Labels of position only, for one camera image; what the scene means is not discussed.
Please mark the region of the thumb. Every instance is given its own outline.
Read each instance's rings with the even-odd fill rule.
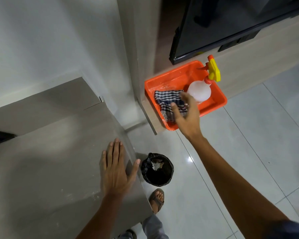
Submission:
[[[178,122],[180,119],[183,119],[182,115],[179,112],[177,105],[174,102],[171,103],[171,109],[173,110],[176,122]]]
[[[136,159],[135,162],[134,162],[134,165],[133,165],[133,168],[132,168],[132,172],[131,172],[131,174],[128,177],[128,183],[129,184],[134,183],[134,181],[136,179],[136,174],[137,174],[137,171],[138,171],[138,166],[140,164],[140,161],[141,161],[140,159]]]

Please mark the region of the tile floor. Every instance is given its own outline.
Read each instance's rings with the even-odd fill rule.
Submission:
[[[236,171],[299,222],[299,65],[229,99],[224,108],[201,117],[200,127]],[[170,238],[244,238],[179,130],[155,136],[146,124],[128,136],[139,156],[161,153],[174,164],[158,213]],[[147,196],[155,189],[142,185]],[[146,238],[140,224],[133,229]]]

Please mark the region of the blue sleeve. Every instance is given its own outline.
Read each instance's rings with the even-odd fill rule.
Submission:
[[[268,232],[266,239],[299,239],[299,223],[281,221],[275,224]]]

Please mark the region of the white wall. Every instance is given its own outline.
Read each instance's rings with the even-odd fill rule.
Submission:
[[[0,106],[77,71],[125,128],[145,119],[116,0],[0,0]]]

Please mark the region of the forearm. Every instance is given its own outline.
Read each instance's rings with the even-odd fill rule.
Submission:
[[[122,199],[122,196],[105,196],[99,210],[76,237],[76,239],[110,238],[111,229],[122,203]]]
[[[236,172],[203,138],[190,140],[223,203],[246,238],[261,238],[276,221],[288,220],[271,202]]]

